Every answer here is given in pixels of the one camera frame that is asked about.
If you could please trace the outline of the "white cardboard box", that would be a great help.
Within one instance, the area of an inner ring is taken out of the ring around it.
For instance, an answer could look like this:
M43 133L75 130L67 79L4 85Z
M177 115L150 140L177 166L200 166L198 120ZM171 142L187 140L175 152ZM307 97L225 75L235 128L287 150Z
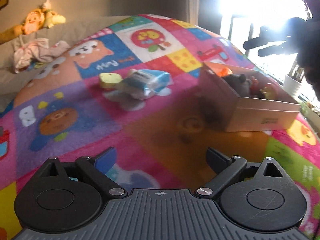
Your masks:
M288 129L300 109L298 102L280 85L252 69L228 66L233 74L255 77L259 88L273 85L276 100L240 96L217 74L225 64L204 62L200 68L200 110L210 124L226 132L249 132Z

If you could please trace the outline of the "red figurine toy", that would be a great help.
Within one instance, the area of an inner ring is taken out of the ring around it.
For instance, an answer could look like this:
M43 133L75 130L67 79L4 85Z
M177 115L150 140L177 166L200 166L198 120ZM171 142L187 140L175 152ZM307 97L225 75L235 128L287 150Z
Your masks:
M262 93L259 88L259 81L256 79L255 76L250 77L251 85L249 88L250 95L254 98L261 98Z

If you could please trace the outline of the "blue tissue pack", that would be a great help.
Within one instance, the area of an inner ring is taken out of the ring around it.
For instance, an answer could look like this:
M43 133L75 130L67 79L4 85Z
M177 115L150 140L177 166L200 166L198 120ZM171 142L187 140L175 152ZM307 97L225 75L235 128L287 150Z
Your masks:
M131 69L127 76L116 84L116 89L134 99L146 100L160 93L171 84L171 74L162 70Z

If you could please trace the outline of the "pink crumpled cloth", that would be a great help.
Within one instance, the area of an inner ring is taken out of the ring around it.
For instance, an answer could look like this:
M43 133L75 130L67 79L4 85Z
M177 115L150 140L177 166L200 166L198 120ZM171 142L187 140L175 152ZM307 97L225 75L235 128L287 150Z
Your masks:
M28 42L14 52L14 72L20 73L26 70L32 62L50 63L70 47L66 41L59 41L50 46L47 38L37 38Z

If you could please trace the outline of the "black plush toy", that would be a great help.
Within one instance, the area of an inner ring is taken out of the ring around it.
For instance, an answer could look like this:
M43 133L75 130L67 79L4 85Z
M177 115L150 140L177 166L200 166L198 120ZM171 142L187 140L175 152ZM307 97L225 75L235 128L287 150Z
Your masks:
M249 97L252 81L244 74L230 74L222 77L239 96Z

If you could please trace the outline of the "colourful cartoon play mat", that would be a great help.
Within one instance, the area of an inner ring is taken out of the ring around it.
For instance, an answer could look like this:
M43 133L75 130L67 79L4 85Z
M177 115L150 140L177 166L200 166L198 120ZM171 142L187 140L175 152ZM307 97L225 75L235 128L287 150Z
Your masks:
M15 73L15 50L37 38L71 47ZM204 62L225 64L221 78L233 74L228 66L257 71L227 39L152 14L67 23L2 44L1 239L319 239L314 131L300 112L280 130L208 123ZM171 84L146 100L100 87L100 73L124 79L131 69L169 72ZM109 147L117 157L106 175L124 198L102 198L78 178L76 159ZM194 195L216 176L209 147L247 160L217 199Z

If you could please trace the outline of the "orange duck plush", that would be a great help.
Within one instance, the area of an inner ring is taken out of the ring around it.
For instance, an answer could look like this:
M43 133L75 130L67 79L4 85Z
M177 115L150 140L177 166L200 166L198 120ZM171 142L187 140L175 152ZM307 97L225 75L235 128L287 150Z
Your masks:
M34 9L29 12L25 18L23 24L24 35L29 35L30 33L36 32L43 27L44 24L44 13L41 9Z

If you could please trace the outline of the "white plant pot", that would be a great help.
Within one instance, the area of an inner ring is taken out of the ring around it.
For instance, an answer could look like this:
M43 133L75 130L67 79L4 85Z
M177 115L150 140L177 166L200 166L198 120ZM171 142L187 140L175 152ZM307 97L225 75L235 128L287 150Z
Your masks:
M283 83L283 90L290 94L292 97L299 96L301 91L302 83L296 81L292 77L286 75Z

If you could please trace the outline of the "yellow small plush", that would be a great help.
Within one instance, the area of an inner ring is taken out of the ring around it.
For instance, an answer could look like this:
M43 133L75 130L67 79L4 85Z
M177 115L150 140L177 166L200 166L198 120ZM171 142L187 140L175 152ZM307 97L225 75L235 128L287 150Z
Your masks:
M52 9L50 0L46 0L41 6L41 11L44 13L44 28L51 28L57 24L66 22L66 18Z

